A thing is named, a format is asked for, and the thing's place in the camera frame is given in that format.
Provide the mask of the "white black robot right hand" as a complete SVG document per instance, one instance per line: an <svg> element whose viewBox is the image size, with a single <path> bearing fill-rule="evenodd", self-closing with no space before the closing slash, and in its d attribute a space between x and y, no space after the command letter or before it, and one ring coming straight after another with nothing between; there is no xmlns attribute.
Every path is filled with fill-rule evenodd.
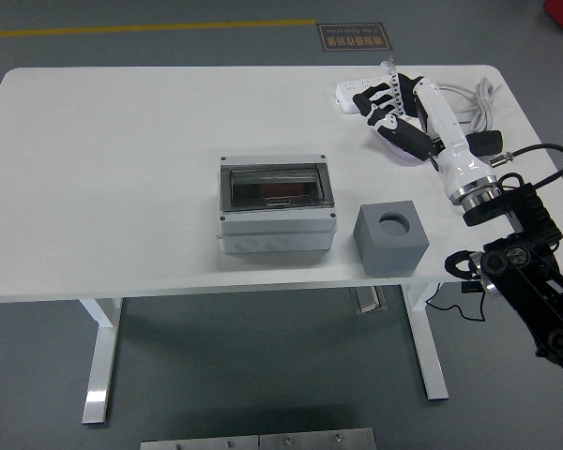
<svg viewBox="0 0 563 450"><path fill-rule="evenodd" d="M481 159L502 151L501 132L476 129L464 133L430 79L393 73L354 94L352 101L386 141L421 161L432 162L453 204L478 204L499 195L495 172Z"/></svg>

